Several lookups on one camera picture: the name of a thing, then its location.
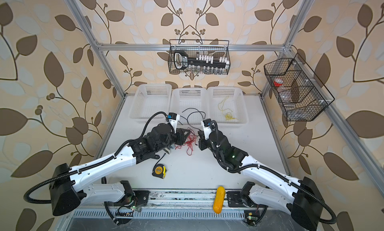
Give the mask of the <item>yellow black tape measure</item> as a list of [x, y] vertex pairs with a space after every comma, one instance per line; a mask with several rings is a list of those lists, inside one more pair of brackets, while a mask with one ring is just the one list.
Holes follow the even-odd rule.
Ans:
[[160, 179], [166, 177], [167, 169], [163, 164], [156, 164], [153, 168], [152, 176]]

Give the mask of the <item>right white plastic basket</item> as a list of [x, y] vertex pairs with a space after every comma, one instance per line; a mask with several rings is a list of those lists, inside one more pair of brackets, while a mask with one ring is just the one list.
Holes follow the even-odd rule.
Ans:
[[226, 86], [209, 87], [208, 118], [228, 127], [248, 124], [249, 117], [241, 89]]

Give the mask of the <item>red white item in basket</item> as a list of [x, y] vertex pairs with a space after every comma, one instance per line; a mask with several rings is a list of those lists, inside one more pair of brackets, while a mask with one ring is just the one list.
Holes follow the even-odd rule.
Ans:
[[281, 78], [275, 78], [273, 81], [273, 84], [274, 84], [274, 87], [279, 88], [279, 87], [283, 86], [284, 81]]

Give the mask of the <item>white plastic basket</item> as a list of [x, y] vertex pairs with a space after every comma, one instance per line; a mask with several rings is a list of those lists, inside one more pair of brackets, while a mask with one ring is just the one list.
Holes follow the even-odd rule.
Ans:
[[228, 127], [248, 124], [249, 117], [241, 89], [226, 86], [209, 87], [208, 118]]
[[208, 117], [208, 91], [204, 88], [174, 89], [169, 111], [179, 114], [184, 125], [201, 125], [201, 121]]
[[130, 118], [146, 122], [153, 114], [169, 112], [172, 86], [170, 84], [143, 84], [138, 87], [130, 110]]

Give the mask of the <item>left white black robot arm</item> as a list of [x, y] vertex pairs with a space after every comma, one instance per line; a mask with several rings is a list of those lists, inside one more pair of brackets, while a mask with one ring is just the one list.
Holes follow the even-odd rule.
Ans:
[[148, 159], [161, 160], [158, 151], [167, 151], [171, 146], [182, 146], [191, 134], [189, 129], [178, 128], [180, 116], [176, 113], [155, 113], [166, 119], [149, 133], [144, 130], [136, 139], [126, 140], [112, 154], [94, 161], [69, 167], [59, 165], [51, 179], [43, 181], [24, 194], [24, 201], [30, 204], [50, 204], [54, 216], [61, 216], [85, 203], [102, 202], [108, 216], [117, 225], [117, 219], [109, 209], [109, 203], [128, 202], [128, 207], [135, 206], [135, 196], [128, 181], [107, 184], [106, 177], [120, 169], [137, 165]]

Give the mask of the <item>yellow corn toy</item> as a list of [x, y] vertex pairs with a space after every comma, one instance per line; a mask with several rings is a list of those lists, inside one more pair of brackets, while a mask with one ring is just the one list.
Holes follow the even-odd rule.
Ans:
[[213, 204], [213, 211], [216, 214], [220, 214], [222, 212], [225, 197], [226, 197], [226, 190], [225, 190], [225, 188], [222, 187], [222, 186], [218, 187], [217, 191], [216, 191], [216, 196], [215, 196], [214, 204]]

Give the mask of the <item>left white plastic basket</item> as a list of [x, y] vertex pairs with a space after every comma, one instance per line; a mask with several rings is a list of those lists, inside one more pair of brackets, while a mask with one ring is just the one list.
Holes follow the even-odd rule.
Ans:
[[138, 87], [130, 110], [130, 118], [146, 122], [153, 114], [169, 112], [172, 86], [170, 84], [143, 84]]

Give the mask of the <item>middle white plastic basket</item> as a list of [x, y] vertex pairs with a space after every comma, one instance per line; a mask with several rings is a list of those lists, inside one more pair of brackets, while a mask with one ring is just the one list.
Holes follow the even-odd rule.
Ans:
[[169, 111], [179, 114], [184, 125], [201, 125], [201, 121], [208, 117], [208, 91], [204, 88], [174, 89]]

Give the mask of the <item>black socket tool set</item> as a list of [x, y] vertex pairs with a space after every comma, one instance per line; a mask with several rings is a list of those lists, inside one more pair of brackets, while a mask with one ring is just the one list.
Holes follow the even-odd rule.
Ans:
[[175, 51], [172, 55], [173, 64], [179, 70], [184, 70], [187, 68], [196, 69], [196, 68], [208, 68], [216, 69], [229, 69], [230, 60], [226, 57], [220, 57], [215, 59], [214, 56], [209, 55], [200, 55], [197, 57], [190, 57], [185, 51]]

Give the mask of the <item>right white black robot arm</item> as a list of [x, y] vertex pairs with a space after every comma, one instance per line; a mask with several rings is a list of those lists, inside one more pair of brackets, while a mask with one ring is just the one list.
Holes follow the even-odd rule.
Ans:
[[291, 215], [308, 231], [315, 231], [320, 223], [335, 224], [337, 215], [326, 204], [317, 185], [310, 178], [302, 180], [284, 175], [232, 146], [218, 129], [216, 121], [204, 119], [199, 131], [199, 148], [209, 149], [221, 168], [231, 174], [245, 175], [259, 183], [247, 182], [241, 191], [245, 206], [264, 205]]

